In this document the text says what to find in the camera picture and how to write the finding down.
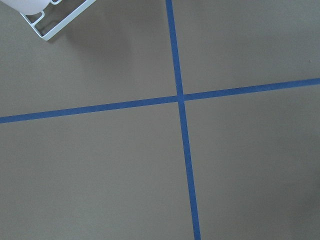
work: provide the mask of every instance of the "vertical blue line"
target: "vertical blue line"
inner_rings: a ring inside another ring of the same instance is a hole
[[[180,61],[179,61],[179,51],[178,51],[178,42],[177,42],[177,35],[176,35],[174,10],[172,5],[172,0],[166,0],[165,3],[166,3],[166,12],[168,17],[169,32],[170,32],[171,50],[172,50],[172,58],[173,58],[177,101],[178,101],[178,107],[179,107],[186,178],[187,178],[188,190],[189,190],[193,234],[194,234],[195,240],[201,240],[195,181],[194,181],[194,173],[192,168],[192,159],[191,159],[191,152],[190,152],[185,97],[184,97]]]

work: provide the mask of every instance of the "blue line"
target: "blue line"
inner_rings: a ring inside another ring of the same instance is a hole
[[[110,104],[103,104],[103,105],[69,108],[69,109],[63,109],[63,110],[44,111],[44,112],[28,113],[28,114],[14,115],[14,116],[3,116],[3,117],[0,117],[0,124],[77,115],[77,114],[94,113],[94,112],[109,111],[109,110],[116,110],[116,109],[135,108],[135,107],[158,105],[158,104],[168,104],[168,103],[175,103],[177,101],[178,101],[177,96],[165,96],[165,97],[150,98],[150,99],[144,99],[144,100],[125,101],[125,102],[110,103]]]
[[[190,100],[197,100],[197,99],[217,98],[217,97],[224,97],[224,96],[230,96],[230,95],[258,93],[258,92],[265,92],[265,91],[272,91],[272,90],[306,87],[306,86],[312,86],[312,85],[320,85],[320,78],[191,93],[191,94],[184,95],[184,100],[190,101]]]
[[[184,152],[184,160],[185,160],[186,178],[187,178],[188,190],[189,190],[193,235],[195,240],[201,240],[195,181],[194,181],[194,173],[192,168],[192,159],[191,159],[191,151],[190,151],[186,106],[185,106],[184,90],[183,90],[180,61],[179,61],[179,51],[178,51],[178,41],[177,41],[177,34],[176,34],[174,10],[172,6],[172,0],[166,0],[165,3],[166,3],[166,12],[168,17],[174,76],[175,76],[175,84],[176,84],[176,93],[177,93],[177,101],[178,101],[179,115],[180,115],[180,125],[181,125],[183,152]]]

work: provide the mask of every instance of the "horizontal blue line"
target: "horizontal blue line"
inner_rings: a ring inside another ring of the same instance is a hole
[[[69,109],[63,109],[63,110],[53,110],[53,111],[14,115],[14,116],[4,116],[4,117],[0,117],[0,124],[35,120],[35,119],[54,118],[54,117],[61,117],[61,116],[68,116],[68,115],[94,113],[94,112],[109,111],[109,110],[116,110],[116,109],[135,108],[135,107],[158,105],[158,104],[168,104],[168,103],[175,103],[177,101],[178,101],[177,96],[165,96],[165,97],[150,98],[150,99],[144,99],[144,100],[125,101],[125,102],[110,103],[110,104],[103,104],[103,105],[69,108]]]
[[[271,84],[264,84],[264,85],[257,85],[257,86],[246,86],[246,87],[231,88],[231,89],[216,90],[216,91],[206,91],[206,92],[199,92],[199,93],[190,93],[190,94],[184,95],[184,100],[190,101],[190,100],[197,100],[197,99],[217,98],[217,97],[224,97],[224,96],[230,96],[230,95],[250,94],[250,93],[258,93],[258,92],[265,92],[265,91],[272,91],[272,90],[306,87],[306,86],[312,86],[312,85],[320,85],[320,78],[271,83]]]

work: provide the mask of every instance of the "white object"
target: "white object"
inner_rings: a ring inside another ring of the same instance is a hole
[[[61,2],[62,0],[49,0],[49,2],[53,5],[57,5]],[[47,32],[45,35],[42,35],[38,29],[36,28],[36,24],[39,23],[44,17],[45,17],[45,12],[42,10],[41,16],[35,21],[31,22],[26,14],[21,13],[23,18],[28,22],[28,24],[32,27],[32,29],[38,34],[40,38],[43,40],[48,41],[51,39],[54,35],[56,35],[61,29],[63,29],[68,23],[70,23],[73,19],[75,19],[79,14],[81,14],[84,10],[86,10],[91,4],[93,4],[96,0],[85,0],[79,7],[77,7],[73,12],[71,12],[66,18],[64,18],[61,22],[59,22],[54,28],[52,28],[49,32]]]
[[[0,0],[24,15],[40,13],[48,6],[50,0]]]

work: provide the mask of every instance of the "gray floor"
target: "gray floor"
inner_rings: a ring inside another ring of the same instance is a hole
[[[185,94],[320,77],[317,1],[173,8]],[[0,120],[177,95],[164,0],[98,0],[48,42],[1,2],[0,22]],[[201,239],[320,239],[319,102],[185,102]],[[173,102],[0,124],[0,239],[194,239],[180,120]]]

